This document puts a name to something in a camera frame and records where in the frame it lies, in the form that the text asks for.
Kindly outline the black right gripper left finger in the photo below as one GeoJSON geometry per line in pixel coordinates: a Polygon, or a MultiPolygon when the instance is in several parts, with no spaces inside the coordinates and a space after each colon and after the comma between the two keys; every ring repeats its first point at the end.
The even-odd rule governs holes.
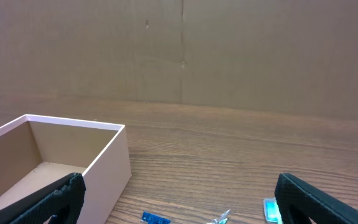
{"type": "Polygon", "coordinates": [[[76,224],[85,201],[81,173],[71,173],[0,210],[0,224],[76,224]]]}

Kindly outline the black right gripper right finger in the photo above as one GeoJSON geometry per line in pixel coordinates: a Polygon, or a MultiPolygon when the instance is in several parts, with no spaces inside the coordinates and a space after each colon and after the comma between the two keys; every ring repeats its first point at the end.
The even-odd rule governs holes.
{"type": "Polygon", "coordinates": [[[278,176],[275,198],[284,224],[358,224],[358,210],[290,173],[278,176]]]}

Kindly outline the dental floss pack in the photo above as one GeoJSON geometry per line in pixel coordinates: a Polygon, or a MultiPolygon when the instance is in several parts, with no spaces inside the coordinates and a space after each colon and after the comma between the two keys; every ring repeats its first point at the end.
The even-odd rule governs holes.
{"type": "Polygon", "coordinates": [[[264,198],[264,215],[267,223],[283,224],[276,198],[264,198]]]}

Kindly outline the blue disposable razor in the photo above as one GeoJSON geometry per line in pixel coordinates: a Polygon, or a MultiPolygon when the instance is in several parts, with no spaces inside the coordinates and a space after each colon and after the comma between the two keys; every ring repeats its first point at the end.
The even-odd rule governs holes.
{"type": "Polygon", "coordinates": [[[146,222],[147,224],[170,224],[171,223],[170,220],[160,217],[158,215],[154,215],[149,212],[143,212],[141,221],[146,222]]]}

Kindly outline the green white toothbrush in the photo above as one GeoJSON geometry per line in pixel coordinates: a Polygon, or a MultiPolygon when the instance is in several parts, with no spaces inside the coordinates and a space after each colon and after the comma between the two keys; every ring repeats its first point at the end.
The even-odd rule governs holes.
{"type": "Polygon", "coordinates": [[[213,219],[211,222],[207,224],[226,224],[230,214],[231,214],[231,209],[226,210],[218,218],[213,219]]]}

